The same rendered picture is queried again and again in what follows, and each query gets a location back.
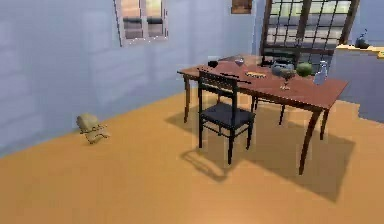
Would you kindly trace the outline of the black wooden chair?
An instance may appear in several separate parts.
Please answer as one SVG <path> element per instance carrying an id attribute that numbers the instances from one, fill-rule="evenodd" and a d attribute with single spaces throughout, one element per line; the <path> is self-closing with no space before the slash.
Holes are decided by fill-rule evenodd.
<path id="1" fill-rule="evenodd" d="M 236 75 L 216 73 L 199 68 L 198 78 L 198 146 L 203 146 L 203 130 L 205 128 L 228 139 L 228 164 L 232 163 L 234 141 L 237 136 L 247 132 L 246 149 L 249 149 L 255 114 L 238 107 L 237 96 L 239 83 L 245 83 Z M 203 108 L 203 92 L 207 91 L 231 100 L 230 104 L 218 102 L 213 106 Z"/>
<path id="2" fill-rule="evenodd" d="M 288 53 L 288 52 L 264 52 L 261 56 L 261 62 L 259 63 L 259 66 L 261 67 L 269 67 L 271 68 L 271 65 L 273 63 L 284 63 L 284 64 L 293 64 L 295 69 L 296 64 L 296 55 L 294 53 Z M 251 111 L 254 112 L 257 110 L 257 106 L 259 101 L 261 102 L 267 102 L 267 103 L 273 103 L 278 104 L 274 101 L 258 98 L 258 97 L 252 97 L 252 103 L 251 103 Z M 281 111 L 280 111 L 280 117 L 279 117 L 279 125 L 282 124 L 283 117 L 285 112 L 285 105 L 281 105 Z"/>

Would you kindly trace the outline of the grey metal pot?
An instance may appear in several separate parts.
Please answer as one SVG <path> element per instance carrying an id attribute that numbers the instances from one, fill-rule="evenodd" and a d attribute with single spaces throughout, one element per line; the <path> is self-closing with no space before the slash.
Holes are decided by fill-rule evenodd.
<path id="1" fill-rule="evenodd" d="M 280 76 L 282 74 L 283 69 L 293 70 L 294 65 L 290 63 L 284 64 L 284 63 L 277 63 L 277 62 L 271 65 L 272 74 L 275 76 Z"/>

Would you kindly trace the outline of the tan small toy chair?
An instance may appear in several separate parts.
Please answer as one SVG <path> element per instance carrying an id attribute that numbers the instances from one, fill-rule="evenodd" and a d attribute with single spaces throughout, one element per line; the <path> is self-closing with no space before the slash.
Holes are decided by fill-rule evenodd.
<path id="1" fill-rule="evenodd" d="M 94 144 L 98 137 L 109 138 L 110 133 L 106 125 L 102 125 L 98 118 L 90 113 L 83 113 L 76 118 L 80 133 L 84 134 L 90 144 Z"/>

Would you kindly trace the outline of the white framed window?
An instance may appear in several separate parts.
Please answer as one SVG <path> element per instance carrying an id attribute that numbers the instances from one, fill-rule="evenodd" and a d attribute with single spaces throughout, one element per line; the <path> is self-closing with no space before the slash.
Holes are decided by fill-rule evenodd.
<path id="1" fill-rule="evenodd" d="M 120 46 L 167 40 L 166 1 L 113 0 Z"/>

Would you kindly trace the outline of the brown wooden dining table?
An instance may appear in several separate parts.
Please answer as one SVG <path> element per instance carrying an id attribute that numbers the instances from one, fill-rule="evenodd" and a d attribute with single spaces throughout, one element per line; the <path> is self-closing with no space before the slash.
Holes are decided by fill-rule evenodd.
<path id="1" fill-rule="evenodd" d="M 210 71 L 213 69 L 215 72 L 236 75 L 240 80 L 248 82 L 242 83 L 239 86 L 240 93 L 251 97 L 254 96 L 268 99 L 281 105 L 283 104 L 285 106 L 310 111 L 312 113 L 301 151 L 299 174 L 302 175 L 315 125 L 317 124 L 320 115 L 323 115 L 320 128 L 320 139 L 323 140 L 329 111 L 347 86 L 347 82 L 338 79 L 330 79 L 322 85 L 316 85 L 313 83 L 312 78 L 294 77 L 288 84 L 290 90 L 282 90 L 280 88 L 282 81 L 279 81 L 277 77 L 274 77 L 269 68 L 252 64 L 252 61 L 255 59 L 255 56 L 248 55 L 249 65 L 243 64 L 242 66 L 238 66 L 235 63 L 234 57 L 228 57 L 224 60 L 219 60 L 218 66 L 214 69 L 208 65 L 198 65 L 178 71 L 178 74 L 182 75 L 184 79 L 186 96 L 184 122 L 188 121 L 190 108 L 190 82 L 198 81 L 199 68 L 208 69 Z M 248 77 L 245 73 L 249 71 L 263 73 L 267 77 Z"/>

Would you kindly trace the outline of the green round melon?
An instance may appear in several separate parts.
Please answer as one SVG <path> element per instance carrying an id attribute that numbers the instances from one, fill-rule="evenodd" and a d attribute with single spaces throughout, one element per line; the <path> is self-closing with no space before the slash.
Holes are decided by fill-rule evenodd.
<path id="1" fill-rule="evenodd" d="M 301 77 L 307 77 L 312 74 L 312 65 L 308 62 L 299 63 L 296 67 L 296 72 Z"/>

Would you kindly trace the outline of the clear glass bottle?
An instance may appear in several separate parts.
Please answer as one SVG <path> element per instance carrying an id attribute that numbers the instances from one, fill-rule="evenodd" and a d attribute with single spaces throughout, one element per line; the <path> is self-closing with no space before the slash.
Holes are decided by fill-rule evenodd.
<path id="1" fill-rule="evenodd" d="M 313 83 L 316 85 L 322 85 L 327 77 L 328 71 L 327 71 L 327 65 L 328 63 L 326 61 L 320 62 L 320 70 L 315 74 Z"/>

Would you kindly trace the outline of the brown framed lattice window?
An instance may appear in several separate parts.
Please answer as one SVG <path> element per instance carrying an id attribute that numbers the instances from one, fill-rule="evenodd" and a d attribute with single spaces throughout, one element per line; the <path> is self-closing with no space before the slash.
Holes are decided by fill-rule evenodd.
<path id="1" fill-rule="evenodd" d="M 347 44 L 360 0 L 266 0 L 259 52 L 332 55 Z"/>

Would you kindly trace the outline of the yellow topped counter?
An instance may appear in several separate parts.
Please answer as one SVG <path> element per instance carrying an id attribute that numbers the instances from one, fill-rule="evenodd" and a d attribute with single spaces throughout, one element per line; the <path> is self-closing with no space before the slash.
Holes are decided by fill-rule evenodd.
<path id="1" fill-rule="evenodd" d="M 337 46 L 328 77 L 348 82 L 340 99 L 358 104 L 360 118 L 384 123 L 384 47 Z"/>

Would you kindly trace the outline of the brown framed wall picture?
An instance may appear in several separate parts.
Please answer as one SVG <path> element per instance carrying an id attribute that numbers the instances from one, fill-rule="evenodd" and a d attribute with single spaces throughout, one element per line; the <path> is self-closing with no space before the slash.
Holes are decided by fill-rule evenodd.
<path id="1" fill-rule="evenodd" d="M 252 11 L 252 0 L 232 0 L 232 14 L 250 14 Z"/>

